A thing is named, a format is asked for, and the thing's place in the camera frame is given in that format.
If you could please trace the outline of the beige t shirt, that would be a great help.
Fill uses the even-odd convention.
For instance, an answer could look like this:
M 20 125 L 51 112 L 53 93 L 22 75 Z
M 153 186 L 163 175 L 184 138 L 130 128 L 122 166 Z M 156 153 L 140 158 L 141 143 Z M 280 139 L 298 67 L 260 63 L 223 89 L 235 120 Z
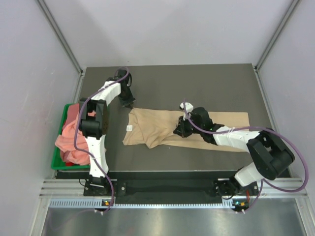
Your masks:
M 207 143 L 198 134 L 192 134 L 187 138 L 175 135 L 173 131 L 182 115 L 181 111 L 134 108 L 128 114 L 128 125 L 123 144 L 125 146 L 145 144 L 149 149 L 159 145 L 169 145 L 203 150 L 243 152 L 241 149 Z

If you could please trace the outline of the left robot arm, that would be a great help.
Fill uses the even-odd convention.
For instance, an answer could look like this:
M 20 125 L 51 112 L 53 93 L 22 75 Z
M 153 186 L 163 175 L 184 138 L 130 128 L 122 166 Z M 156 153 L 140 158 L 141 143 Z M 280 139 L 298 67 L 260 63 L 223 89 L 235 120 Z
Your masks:
M 132 75 L 128 69 L 119 68 L 98 92 L 89 98 L 82 98 L 79 102 L 74 146 L 90 158 L 90 172 L 85 183 L 84 196 L 114 194 L 105 155 L 105 138 L 109 127 L 108 106 L 118 97 L 123 107 L 132 108 L 135 98 L 130 90 L 131 84 Z

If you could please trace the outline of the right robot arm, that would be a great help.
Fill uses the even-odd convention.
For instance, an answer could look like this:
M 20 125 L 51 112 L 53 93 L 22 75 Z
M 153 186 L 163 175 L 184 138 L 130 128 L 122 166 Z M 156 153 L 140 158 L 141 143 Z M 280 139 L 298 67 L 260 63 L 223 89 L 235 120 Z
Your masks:
M 230 177 L 228 186 L 237 195 L 248 185 L 262 179 L 276 179 L 295 160 L 294 154 L 274 130 L 240 130 L 213 122 L 203 107 L 188 102 L 179 106 L 183 115 L 178 119 L 174 134 L 187 138 L 198 134 L 206 143 L 236 148 L 250 154 L 252 162 Z

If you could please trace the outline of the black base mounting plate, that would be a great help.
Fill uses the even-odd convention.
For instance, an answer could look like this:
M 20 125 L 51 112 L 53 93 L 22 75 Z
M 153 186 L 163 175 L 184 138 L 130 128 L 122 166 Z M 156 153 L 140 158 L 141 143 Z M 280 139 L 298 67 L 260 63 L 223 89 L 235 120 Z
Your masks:
M 118 203 L 213 203 L 216 199 L 253 198 L 257 182 L 234 194 L 228 186 L 234 171 L 110 172 Z

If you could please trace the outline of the pink t shirt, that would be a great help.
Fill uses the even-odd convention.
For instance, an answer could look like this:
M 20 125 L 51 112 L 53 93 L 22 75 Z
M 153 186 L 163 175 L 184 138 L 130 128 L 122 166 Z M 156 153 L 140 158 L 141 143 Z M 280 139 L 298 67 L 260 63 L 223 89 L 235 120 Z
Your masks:
M 78 109 L 79 107 L 77 105 L 69 107 L 66 121 L 62 127 L 62 133 L 57 137 L 55 146 L 60 149 L 63 162 L 84 166 L 90 165 L 89 155 L 74 147 L 75 128 L 79 115 Z

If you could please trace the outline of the red t shirt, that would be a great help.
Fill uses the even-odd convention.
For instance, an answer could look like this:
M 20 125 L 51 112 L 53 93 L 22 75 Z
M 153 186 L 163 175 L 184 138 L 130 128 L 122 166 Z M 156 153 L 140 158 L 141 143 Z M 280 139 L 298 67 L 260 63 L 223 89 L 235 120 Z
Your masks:
M 65 162 L 65 166 L 66 167 L 72 167 L 72 166 L 76 166 L 76 164 L 74 164 L 72 162 Z

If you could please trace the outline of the green plastic bin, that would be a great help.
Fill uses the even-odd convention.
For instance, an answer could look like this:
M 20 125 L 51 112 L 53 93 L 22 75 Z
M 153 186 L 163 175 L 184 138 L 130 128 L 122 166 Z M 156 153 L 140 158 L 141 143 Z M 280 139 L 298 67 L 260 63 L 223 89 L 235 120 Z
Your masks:
M 63 130 L 63 125 L 67 119 L 67 111 L 69 106 L 72 104 L 66 104 L 63 108 L 63 114 L 61 116 L 61 121 L 58 129 L 58 134 L 62 134 Z M 51 169 L 56 170 L 56 171 L 78 171 L 78 170 L 88 170 L 90 168 L 89 165 L 69 165 L 65 162 L 62 161 L 61 158 L 61 151 L 58 147 L 55 147 L 53 157 L 52 157 L 52 163 L 51 163 Z

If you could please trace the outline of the left aluminium frame post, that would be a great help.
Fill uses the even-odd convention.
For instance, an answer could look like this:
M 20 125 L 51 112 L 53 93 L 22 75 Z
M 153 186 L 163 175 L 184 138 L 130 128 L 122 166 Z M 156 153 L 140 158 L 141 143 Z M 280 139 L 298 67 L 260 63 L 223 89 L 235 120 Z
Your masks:
M 57 21 L 55 20 L 53 14 L 51 13 L 47 3 L 44 0 L 35 0 L 39 9 L 42 11 L 44 17 L 46 18 L 48 24 L 52 28 L 57 40 L 59 41 L 61 47 L 65 51 L 66 55 L 70 59 L 71 64 L 75 68 L 75 70 L 79 73 L 79 75 L 83 74 L 83 68 L 80 66 L 78 60 L 76 59 L 73 51 L 71 50 L 64 34 L 62 33 Z

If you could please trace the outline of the aluminium frame post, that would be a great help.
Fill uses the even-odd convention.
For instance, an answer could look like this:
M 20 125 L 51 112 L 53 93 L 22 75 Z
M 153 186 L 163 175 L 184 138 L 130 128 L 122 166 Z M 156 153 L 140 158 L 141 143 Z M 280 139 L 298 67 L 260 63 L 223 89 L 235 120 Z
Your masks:
M 290 18 L 295 13 L 296 9 L 298 8 L 301 0 L 291 0 L 289 6 L 285 10 L 283 16 L 281 17 L 279 23 L 277 24 L 276 29 L 274 30 L 270 40 L 268 41 L 266 47 L 264 48 L 261 56 L 259 57 L 258 62 L 253 67 L 256 73 L 264 65 L 266 59 L 268 58 L 269 54 L 271 53 L 272 49 L 274 48 L 275 44 L 277 43 L 278 39 L 280 38 L 282 32 L 284 31 L 285 27 L 288 25 Z
M 78 60 L 76 59 L 73 51 L 71 50 L 64 34 L 62 33 L 57 21 L 55 20 L 53 14 L 51 13 L 47 3 L 44 0 L 35 0 L 39 9 L 42 11 L 44 17 L 46 18 L 48 24 L 52 28 L 57 40 L 59 41 L 61 47 L 65 51 L 66 55 L 70 59 L 71 64 L 75 68 L 75 70 L 79 73 L 79 75 L 83 74 L 83 68 L 80 66 Z

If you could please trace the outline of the right aluminium frame post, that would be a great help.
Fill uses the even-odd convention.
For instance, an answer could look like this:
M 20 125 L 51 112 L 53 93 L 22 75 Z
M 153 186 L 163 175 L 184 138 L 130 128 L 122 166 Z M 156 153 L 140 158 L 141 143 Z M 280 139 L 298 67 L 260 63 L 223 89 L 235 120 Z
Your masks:
M 291 0 L 289 6 L 285 10 L 283 16 L 281 17 L 279 23 L 277 24 L 276 29 L 274 30 L 270 40 L 268 41 L 266 47 L 264 48 L 261 56 L 259 57 L 258 62 L 253 67 L 256 73 L 264 65 L 266 59 L 268 58 L 269 54 L 271 53 L 272 49 L 274 48 L 275 44 L 277 43 L 278 39 L 280 38 L 282 32 L 284 31 L 285 27 L 288 25 L 290 18 L 295 13 L 296 9 L 298 8 L 301 0 Z

